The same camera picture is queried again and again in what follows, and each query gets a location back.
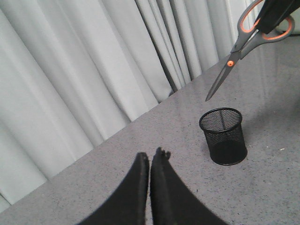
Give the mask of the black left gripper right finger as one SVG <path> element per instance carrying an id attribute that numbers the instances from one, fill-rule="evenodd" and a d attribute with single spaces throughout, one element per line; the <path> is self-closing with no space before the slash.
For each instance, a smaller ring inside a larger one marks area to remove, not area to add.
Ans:
<path id="1" fill-rule="evenodd" d="M 158 148 L 150 171 L 154 225 L 225 225 L 187 188 L 169 162 L 171 153 Z"/>

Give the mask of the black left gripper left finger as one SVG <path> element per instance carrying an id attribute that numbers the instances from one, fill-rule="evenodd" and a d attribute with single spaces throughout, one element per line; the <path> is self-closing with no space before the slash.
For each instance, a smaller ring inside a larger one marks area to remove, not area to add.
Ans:
<path id="1" fill-rule="evenodd" d="M 123 181 L 81 225 L 144 225 L 149 182 L 149 159 L 137 153 Z"/>

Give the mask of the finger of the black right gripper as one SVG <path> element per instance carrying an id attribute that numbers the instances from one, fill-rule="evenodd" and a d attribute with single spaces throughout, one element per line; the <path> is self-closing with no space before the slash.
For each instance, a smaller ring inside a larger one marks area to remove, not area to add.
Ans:
<path id="1" fill-rule="evenodd" d="M 255 26 L 264 34 L 269 34 L 287 16 L 300 7 L 300 0 L 265 0 L 258 14 Z"/>

